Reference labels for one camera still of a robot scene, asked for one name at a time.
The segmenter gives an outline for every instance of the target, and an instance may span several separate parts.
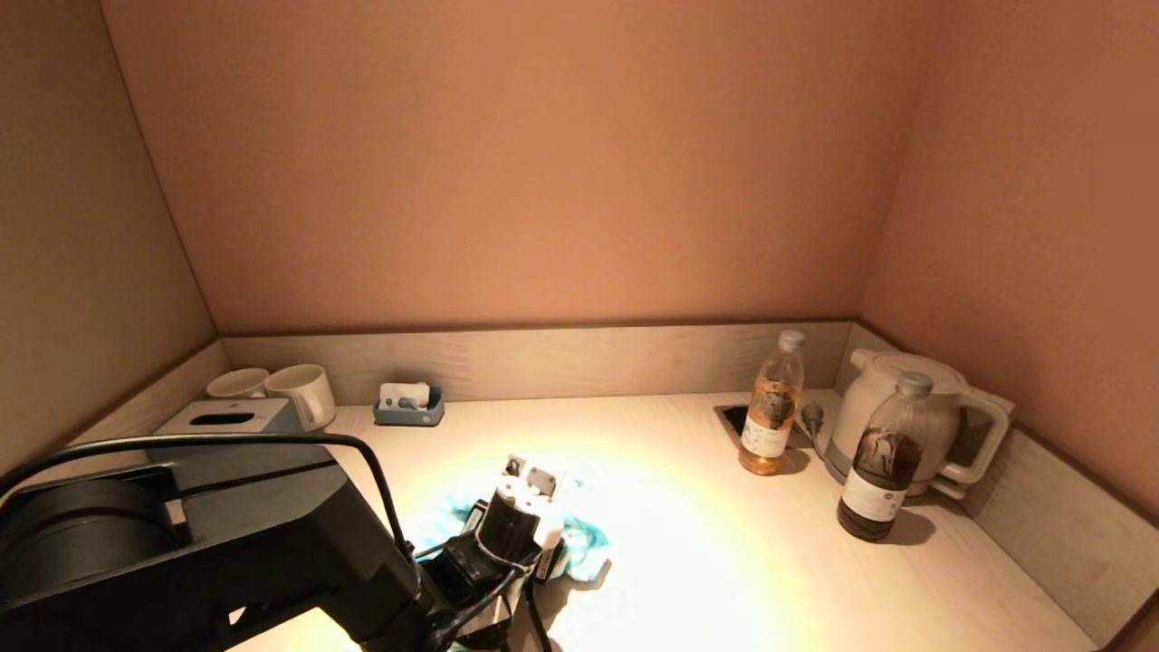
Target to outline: small tray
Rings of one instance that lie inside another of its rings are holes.
[[[396,408],[381,409],[374,404],[376,426],[418,426],[433,428],[443,420],[446,412],[446,403],[443,401],[443,388],[431,386],[431,396],[427,410],[399,410]]]

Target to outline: blue towel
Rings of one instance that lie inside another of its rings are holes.
[[[584,483],[578,479],[574,482],[576,490],[582,491]],[[443,508],[430,521],[429,529],[418,537],[417,549],[433,548],[461,533],[474,505],[474,497],[445,497]],[[563,513],[563,543],[566,563],[554,569],[552,579],[567,573],[576,581],[595,581],[611,558],[612,548],[604,530],[567,511]]]

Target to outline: light wood desk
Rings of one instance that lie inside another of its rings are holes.
[[[809,394],[836,420],[839,397]],[[560,460],[584,477],[613,563],[598,589],[544,589],[549,611],[566,600],[549,618],[566,652],[1096,649],[950,501],[904,508],[890,539],[870,544],[837,525],[840,486],[812,450],[793,454],[789,475],[745,472],[713,406],[746,398],[458,403],[433,430],[376,427],[369,408],[343,408],[327,430],[374,447],[416,542],[447,495],[489,498],[508,453]],[[381,517],[357,452],[334,455]],[[537,650],[516,630],[517,652]],[[239,650],[357,646],[313,611]]]

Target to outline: wood grain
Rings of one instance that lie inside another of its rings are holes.
[[[228,371],[229,365],[225,357],[225,349],[220,342],[216,342],[109,413],[108,417],[97,422],[71,444],[147,435],[189,402],[202,397],[205,394],[205,386]],[[147,460],[143,452],[101,455],[61,464],[34,476],[24,485],[96,474],[109,469],[144,464],[145,462]]]
[[[963,507],[1100,645],[1159,587],[1159,530],[1018,427]]]
[[[234,367],[326,367],[338,404],[369,404],[385,382],[443,386],[450,401],[637,396],[745,390],[796,329],[806,386],[829,388],[848,322],[642,325],[369,336],[225,338]]]
[[[836,410],[836,394],[810,395]],[[598,588],[562,583],[540,592],[552,606],[549,633],[567,652],[1095,647],[949,501],[906,508],[891,539],[870,544],[838,526],[840,486],[811,450],[792,455],[788,475],[742,470],[713,408],[744,400],[457,403],[433,430],[376,427],[369,408],[343,408],[328,431],[371,444],[418,545],[437,536],[445,497],[489,496],[508,453],[563,462],[582,476],[586,496],[573,505],[607,534],[612,565]],[[358,454],[334,454],[374,497]],[[381,517],[378,499],[371,503]],[[538,651],[519,625],[512,647]],[[290,649],[356,650],[319,614],[239,647]]]

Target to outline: bottle label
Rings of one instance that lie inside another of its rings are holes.
[[[883,490],[874,486],[869,481],[862,478],[857,469],[850,469],[841,501],[859,517],[879,523],[888,523],[897,518],[897,511],[901,510],[903,500],[905,500],[904,490]]]
[[[789,430],[774,431],[766,428],[749,417],[741,433],[741,446],[753,455],[761,457],[780,457],[785,453],[785,444],[789,441]]]

